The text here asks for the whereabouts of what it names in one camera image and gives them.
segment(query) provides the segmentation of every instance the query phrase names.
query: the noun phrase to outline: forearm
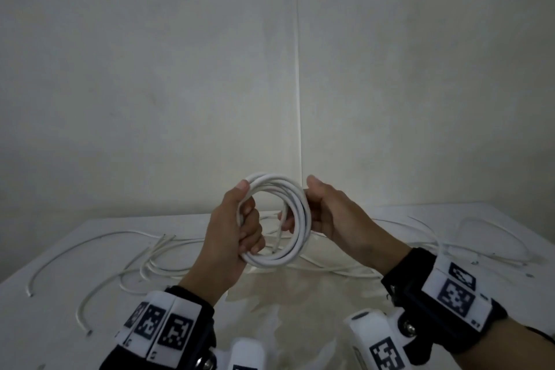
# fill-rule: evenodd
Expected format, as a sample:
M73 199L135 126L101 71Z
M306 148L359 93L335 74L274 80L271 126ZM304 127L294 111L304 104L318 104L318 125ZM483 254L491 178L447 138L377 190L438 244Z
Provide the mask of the forearm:
M462 369L553 369L555 345L507 318L495 322L468 351L454 356Z

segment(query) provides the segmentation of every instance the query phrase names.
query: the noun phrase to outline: cable coil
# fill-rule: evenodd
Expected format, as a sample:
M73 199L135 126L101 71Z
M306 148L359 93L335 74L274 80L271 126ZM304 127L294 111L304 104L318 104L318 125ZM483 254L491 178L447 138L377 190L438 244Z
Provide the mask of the cable coil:
M281 198L284 202L275 246L278 246L281 240L281 225L287 218L288 210L291 210L295 217L295 229L291 241L280 250L274 248L269 255L247 252L242 255L243 260L257 268L274 268L291 262L301 253L302 247L310 237L312 217L304 190L295 181L281 174L254 173L246 180L250 183L250 190L237 209L237 224L243 225L243 216L239 212L241 205L255 193L267 192Z

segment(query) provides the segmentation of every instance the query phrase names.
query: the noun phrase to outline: person's left hand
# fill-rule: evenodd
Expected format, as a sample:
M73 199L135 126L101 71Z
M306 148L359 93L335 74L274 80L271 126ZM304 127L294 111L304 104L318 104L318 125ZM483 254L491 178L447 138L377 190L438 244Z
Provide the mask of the person's left hand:
M241 180L225 194L210 216L204 245L195 264L179 283L212 306L243 273L246 263L240 254L247 251L255 254L266 246L260 214L252 197L241 206L244 224L239 227L236 221L237 208L248 191L249 182Z

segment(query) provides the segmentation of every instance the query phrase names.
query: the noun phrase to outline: vertical white strip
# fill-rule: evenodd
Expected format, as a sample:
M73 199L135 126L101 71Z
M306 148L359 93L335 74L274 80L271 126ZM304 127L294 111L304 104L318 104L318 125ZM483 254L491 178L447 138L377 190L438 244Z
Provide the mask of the vertical white strip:
M293 0L293 40L295 44L295 86L297 92L297 131L299 135L299 182L302 180L302 141L301 141L301 89L299 73L299 0Z

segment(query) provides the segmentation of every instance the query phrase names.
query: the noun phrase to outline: qr code-like marker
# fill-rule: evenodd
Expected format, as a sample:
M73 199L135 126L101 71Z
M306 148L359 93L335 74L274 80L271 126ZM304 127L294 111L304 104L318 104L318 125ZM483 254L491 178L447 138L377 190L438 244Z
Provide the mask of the qr code-like marker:
M152 339L152 336L156 333L158 326L162 323L162 318L164 317L166 310L153 306L152 304L148 306L146 312L144 312L143 317L137 324L135 328L135 333L141 335L143 338Z
M401 357L399 356L399 352L391 337L387 337L382 339L378 343L372 345L370 347L370 353L376 365L381 370L401 370L405 368L405 364Z
M178 314L172 313L158 337L158 344L181 351L189 336L193 321Z
M133 312L133 314L129 316L129 319L127 319L127 322L123 324L123 326L131 329L135 324L135 321L139 318L139 316L147 306L148 306L148 301L143 301L141 304L139 304L135 309L135 311Z
M449 274L457 278L458 281L460 281L473 291L476 290L476 278L453 262L451 262L451 265L449 267Z
M466 317L476 296L447 280L437 299L461 317Z

